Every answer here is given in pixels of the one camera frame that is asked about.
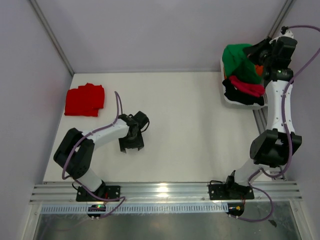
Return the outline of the green t shirt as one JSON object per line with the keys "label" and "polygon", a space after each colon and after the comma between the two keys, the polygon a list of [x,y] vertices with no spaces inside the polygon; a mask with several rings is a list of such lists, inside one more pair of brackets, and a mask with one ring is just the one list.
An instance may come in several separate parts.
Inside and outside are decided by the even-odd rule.
{"label": "green t shirt", "polygon": [[228,44],[222,54],[224,74],[226,78],[236,76],[238,80],[248,84],[260,84],[262,78],[256,73],[255,65],[247,58],[243,49],[251,47],[249,43]]}

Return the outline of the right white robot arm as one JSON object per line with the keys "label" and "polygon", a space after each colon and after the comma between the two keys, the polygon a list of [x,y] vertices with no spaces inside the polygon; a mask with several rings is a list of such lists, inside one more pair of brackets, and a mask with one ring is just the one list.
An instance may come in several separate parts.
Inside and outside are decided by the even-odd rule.
{"label": "right white robot arm", "polygon": [[276,179],[288,170],[293,154],[302,144],[291,118],[291,92],[294,72],[289,68],[298,42],[293,35],[267,37],[243,49],[246,58],[263,66],[267,97],[267,125],[250,146],[250,159],[226,179],[224,193],[230,199],[250,199],[251,181],[264,174]]}

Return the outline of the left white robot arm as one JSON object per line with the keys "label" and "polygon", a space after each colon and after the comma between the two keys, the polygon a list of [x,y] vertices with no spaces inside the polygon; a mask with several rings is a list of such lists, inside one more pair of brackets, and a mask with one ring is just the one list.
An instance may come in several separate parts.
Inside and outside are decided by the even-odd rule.
{"label": "left white robot arm", "polygon": [[93,131],[68,130],[53,155],[53,160],[62,167],[62,178],[72,178],[79,184],[77,202],[120,200],[121,187],[106,185],[91,169],[94,151],[114,140],[118,140],[122,153],[127,150],[141,150],[144,147],[142,133],[149,127],[146,114],[138,111],[135,115],[121,114],[110,125]]}

